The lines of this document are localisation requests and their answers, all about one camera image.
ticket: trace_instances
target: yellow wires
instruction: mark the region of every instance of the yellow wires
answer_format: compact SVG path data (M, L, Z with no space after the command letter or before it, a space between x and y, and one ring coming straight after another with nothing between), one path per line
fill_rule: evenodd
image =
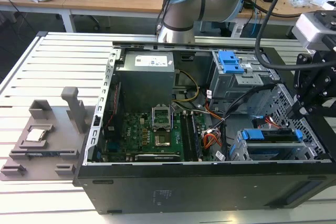
M200 89L199 89L196 81L194 80L194 78L192 78L192 76L190 74L188 74L186 71L183 71L183 70L180 70L180 72L184 73L186 76L188 76L193 81L193 83L195 83L197 91L196 91L196 94L194 95L194 97L191 97L191 98L188 98L188 99L181 99L181 100L172 100L172 101L173 102L191 102L191 101L194 101L198 97Z

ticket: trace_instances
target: wooden desk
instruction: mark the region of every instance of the wooden desk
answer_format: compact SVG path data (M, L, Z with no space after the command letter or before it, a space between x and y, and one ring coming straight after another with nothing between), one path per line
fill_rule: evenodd
M52 0L48 2L34 3L29 0L12 0L21 12L56 13L63 18L66 31L76 31L72 15L97 15L97 16L122 16L122 17L146 17L157 18L163 0ZM257 0L258 5L268 9L270 3ZM0 0L0 9L14 11L8 0ZM288 0L279 0L274 12L280 14L296 14L319 10L317 6L311 8L294 8ZM241 29L250 18L251 9L243 9L233 20L235 28L234 37L239 37ZM296 18L277 18L271 16L269 24L293 25Z
M65 0L63 8L159 13L163 0Z

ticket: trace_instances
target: desk leg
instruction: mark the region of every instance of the desk leg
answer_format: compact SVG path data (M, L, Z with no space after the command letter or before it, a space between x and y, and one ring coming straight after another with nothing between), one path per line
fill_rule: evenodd
M204 33L205 32L205 21L201 21L201 27L200 27L200 32Z
M233 27L231 38L240 38L242 31L243 31L244 23L236 22L235 26Z
M14 16L14 12L2 12L4 17L9 20L12 24L16 23L16 18Z
M63 19L63 23L65 26L65 31L67 33L75 33L76 32L76 28L75 28L75 23L73 21L73 17L70 13L69 10L62 10L61 11L61 16Z

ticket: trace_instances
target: wire bundle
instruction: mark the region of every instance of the wire bundle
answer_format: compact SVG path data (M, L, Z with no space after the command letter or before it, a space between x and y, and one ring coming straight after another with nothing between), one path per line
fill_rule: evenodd
M265 122L270 125L273 125L275 128L278 128L278 129L281 128L276 122L273 121L273 119L269 115L265 117Z
M113 119L113 116L115 114L115 110L117 109L117 93L118 93L118 84L115 86L115 92L114 92L114 102L113 102L113 113L109 119L109 121L107 122L107 124L105 125L105 128L107 128L111 122L111 120Z
M210 146L217 143L220 147L222 143L219 141L221 137L221 133L218 129L212 129L208 131L209 133L205 134L203 137L203 145L205 149L208 149Z

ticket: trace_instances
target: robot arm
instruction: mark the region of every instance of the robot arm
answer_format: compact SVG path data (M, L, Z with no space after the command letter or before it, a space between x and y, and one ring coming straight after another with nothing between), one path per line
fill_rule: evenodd
M223 22L234 18L242 0L171 0L159 27L159 42L195 43L195 21Z

